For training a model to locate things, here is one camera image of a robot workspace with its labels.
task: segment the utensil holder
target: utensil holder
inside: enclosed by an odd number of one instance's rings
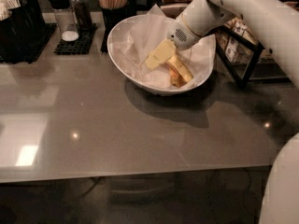
[[[101,8],[101,9],[102,9],[105,28],[109,32],[117,23],[128,18],[127,6],[116,8],[116,9],[107,9],[107,8]]]
[[[13,29],[18,35],[18,44],[28,45],[34,40],[37,30],[32,26],[32,18],[28,13],[28,3],[25,0],[21,0],[21,6],[12,8],[10,11],[12,15],[10,17]]]
[[[13,16],[0,21],[0,55],[6,62],[12,63],[30,52],[28,44],[20,36],[21,31],[15,26]]]
[[[32,31],[35,31],[35,35],[37,37],[38,34],[36,34],[36,31],[39,31],[45,28],[46,26],[38,0],[22,0],[22,1],[27,2],[25,9],[30,17]]]

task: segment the black container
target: black container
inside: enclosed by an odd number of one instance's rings
[[[27,2],[26,10],[30,17],[30,24],[32,31],[35,31],[38,37],[38,31],[44,29],[46,26],[42,11],[40,9],[38,0],[22,0]]]
[[[12,8],[10,17],[13,29],[19,37],[19,43],[27,45],[35,39],[36,30],[32,26],[31,14],[28,13],[28,3],[21,0],[21,6]]]
[[[6,62],[15,63],[31,52],[22,39],[19,27],[15,26],[13,15],[0,21],[0,55]]]

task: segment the bottle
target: bottle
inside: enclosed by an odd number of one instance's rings
[[[137,15],[136,0],[128,0],[127,16],[132,17]]]
[[[71,0],[78,28],[80,30],[90,30],[93,27],[90,7],[87,0]]]
[[[71,42],[78,39],[73,8],[69,0],[49,0],[55,14],[55,18],[64,41]]]

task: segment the table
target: table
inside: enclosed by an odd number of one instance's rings
[[[46,22],[52,14],[44,14]],[[0,65],[0,182],[271,165],[299,132],[291,84],[240,90],[219,58],[201,87],[171,97],[135,86],[100,47]]]

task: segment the glass jar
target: glass jar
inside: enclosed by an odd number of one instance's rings
[[[67,42],[77,40],[79,37],[78,28],[69,0],[49,1],[55,14],[55,19],[61,33],[61,39]]]
[[[88,0],[71,0],[75,11],[78,28],[81,30],[90,30],[93,27],[90,7]]]

